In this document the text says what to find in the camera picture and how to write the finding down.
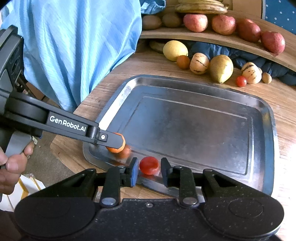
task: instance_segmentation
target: apple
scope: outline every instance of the apple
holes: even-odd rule
[[[216,15],[212,18],[212,28],[216,33],[222,35],[233,34],[236,28],[235,18],[223,14]]]
[[[272,53],[282,53],[285,49],[285,39],[277,32],[266,31],[261,33],[261,43]]]
[[[193,32],[202,32],[207,28],[207,16],[204,14],[186,14],[183,18],[186,28]]]
[[[237,23],[239,36],[249,42],[257,43],[260,39],[261,30],[259,26],[250,19],[242,19]]]

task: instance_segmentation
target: red tomato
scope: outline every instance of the red tomato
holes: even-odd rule
[[[243,76],[237,77],[237,86],[238,87],[244,87],[247,84],[247,79]]]
[[[140,161],[139,167],[142,173],[153,175],[159,171],[159,162],[153,156],[147,156]]]

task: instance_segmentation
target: gray carpet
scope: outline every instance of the gray carpet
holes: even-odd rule
[[[74,174],[51,153],[49,147],[55,136],[55,134],[43,132],[24,172],[34,174],[46,187]]]

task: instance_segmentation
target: blue polka dot cloth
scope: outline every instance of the blue polka dot cloth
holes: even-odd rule
[[[263,1],[262,18],[296,34],[296,4],[289,0]]]

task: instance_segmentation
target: silver baking tray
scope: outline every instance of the silver baking tray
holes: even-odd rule
[[[97,167],[167,157],[173,166],[212,168],[272,193],[277,133],[273,112],[259,97],[199,81],[138,75],[118,88],[96,122],[102,130],[122,133],[132,147],[127,159],[117,160],[105,147],[84,143],[85,158]],[[176,188],[163,185],[161,173],[139,171],[137,183],[178,196]]]

